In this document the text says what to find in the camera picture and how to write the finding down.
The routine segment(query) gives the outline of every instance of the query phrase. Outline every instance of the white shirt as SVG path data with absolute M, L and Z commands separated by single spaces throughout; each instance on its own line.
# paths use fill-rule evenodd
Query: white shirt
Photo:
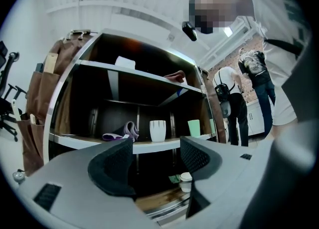
M 252 0 L 257 31 L 267 39 L 305 45 L 311 34 L 303 13 L 295 0 Z M 275 86 L 274 125 L 284 125 L 296 119 L 296 114 L 281 86 L 296 65 L 296 56 L 263 42 L 263 53 L 270 78 Z
M 235 69 L 231 68 L 231 67 L 223 67 L 221 68 L 219 71 L 217 71 L 217 73 L 214 75 L 214 79 L 213 79 L 213 85 L 214 87 L 216 87 L 217 85 L 221 84 L 220 80 L 222 81 L 222 83 L 226 84 L 228 89 L 230 90 L 234 84 L 235 87 L 230 91 L 230 94 L 233 93 L 241 93 L 238 85 L 235 83 L 235 81 L 233 80 L 231 73 L 237 73 Z

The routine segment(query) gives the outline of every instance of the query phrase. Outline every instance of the man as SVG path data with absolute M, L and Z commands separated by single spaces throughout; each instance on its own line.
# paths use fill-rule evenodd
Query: man
M 265 39 L 285 41 L 298 47 L 311 35 L 308 23 L 295 0 L 190 0 L 189 21 L 202 33 L 213 27 L 227 27 L 237 16 L 252 16 L 258 33 Z M 282 85 L 296 64 L 296 56 L 278 46 L 263 42 L 265 63 L 275 86 L 276 103 L 270 135 L 297 123 L 297 116 Z
M 243 86 L 241 83 L 240 76 L 237 72 L 231 67 L 224 67 L 217 71 L 214 75 L 213 85 L 216 87 L 217 85 L 224 83 L 227 85 L 230 90 L 230 109 L 231 114 L 228 117 L 228 130 L 229 130 L 229 138 L 230 143 L 232 145 L 238 146 L 237 139 L 237 118 L 239 124 L 241 145 L 244 147 L 248 147 L 248 120 L 247 120 L 247 106 L 246 102 L 242 96 Z
M 265 135 L 267 136 L 273 125 L 269 98 L 273 104 L 275 104 L 276 98 L 275 87 L 270 79 L 264 54 L 260 51 L 246 51 L 242 48 L 239 50 L 238 66 L 243 76 L 251 80 L 252 87 L 257 94 L 264 118 Z

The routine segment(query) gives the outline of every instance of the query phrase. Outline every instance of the jeans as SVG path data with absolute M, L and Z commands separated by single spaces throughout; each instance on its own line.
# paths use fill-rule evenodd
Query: jeans
M 247 105 L 240 93 L 230 94 L 229 103 L 231 114 L 228 117 L 228 130 L 230 144 L 238 146 L 237 139 L 237 118 L 239 124 L 241 145 L 248 147 L 248 120 L 247 120 Z
M 273 117 L 271 115 L 271 107 L 269 98 L 275 104 L 276 96 L 275 96 L 275 87 L 272 81 L 268 81 L 262 85 L 255 87 L 255 92 L 257 94 L 257 98 L 259 100 L 261 112 L 264 117 L 264 126 L 265 126 L 265 135 L 267 136 L 271 130 L 273 125 Z

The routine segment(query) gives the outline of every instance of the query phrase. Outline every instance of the white ceiling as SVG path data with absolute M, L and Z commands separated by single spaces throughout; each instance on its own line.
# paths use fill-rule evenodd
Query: white ceiling
M 55 38 L 65 36 L 71 29 L 88 28 L 100 31 L 106 27 L 112 27 L 112 19 L 117 14 L 130 16 L 127 18 L 138 18 L 152 24 L 147 25 L 151 31 L 162 28 L 161 37 L 167 31 L 167 38 L 163 43 L 191 57 L 196 63 L 208 69 L 233 51 L 232 45 L 224 45 L 227 38 L 222 30 L 210 35 L 198 33 L 198 40 L 192 42 L 181 30 L 181 22 L 186 20 L 185 9 L 188 0 L 43 0 L 45 13 L 49 17 L 51 33 Z M 237 19 L 231 28 L 234 33 L 239 33 L 237 39 L 245 36 L 244 28 L 247 22 Z

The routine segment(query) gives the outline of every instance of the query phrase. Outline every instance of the brick wall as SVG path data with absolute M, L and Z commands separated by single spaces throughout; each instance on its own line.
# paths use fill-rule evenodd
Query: brick wall
M 230 55 L 228 55 L 224 60 L 219 62 L 217 65 L 215 65 L 211 70 L 209 71 L 210 78 L 213 79 L 215 73 L 218 71 L 220 67 L 232 67 L 237 71 L 237 73 L 241 76 L 241 81 L 243 84 L 243 87 L 245 89 L 245 92 L 243 93 L 244 99 L 246 103 L 254 101 L 257 99 L 256 93 L 254 89 L 252 88 L 251 81 L 244 78 L 243 74 L 241 73 L 239 66 L 238 66 L 238 51 L 241 48 L 245 48 L 247 50 L 258 50 L 263 51 L 263 45 L 262 45 L 263 39 L 258 34 L 254 35 L 253 38 L 249 41 L 247 41 L 245 44 L 242 44 L 239 48 L 237 48 L 235 51 L 233 51 Z

